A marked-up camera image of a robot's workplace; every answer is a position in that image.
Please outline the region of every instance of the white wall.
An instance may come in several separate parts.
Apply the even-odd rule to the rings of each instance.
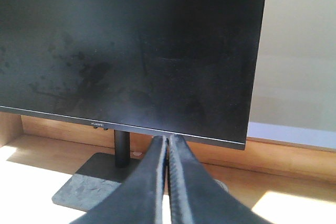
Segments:
[[[249,135],[336,148],[336,0],[266,0],[262,24]]]

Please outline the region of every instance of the monitor stand neck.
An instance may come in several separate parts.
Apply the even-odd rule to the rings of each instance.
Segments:
[[[115,166],[125,168],[130,164],[130,133],[114,130]]]

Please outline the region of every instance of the monitor base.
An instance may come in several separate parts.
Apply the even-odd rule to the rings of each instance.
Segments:
[[[54,204],[88,211],[110,195],[137,167],[131,158],[125,168],[117,168],[114,155],[95,153],[52,197]]]

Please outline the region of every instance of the monitor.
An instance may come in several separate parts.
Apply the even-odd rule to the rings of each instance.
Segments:
[[[0,0],[0,111],[243,150],[264,0]]]

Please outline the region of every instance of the computer monitor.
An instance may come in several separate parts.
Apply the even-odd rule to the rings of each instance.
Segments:
[[[1,0],[0,110],[243,150],[264,0]]]

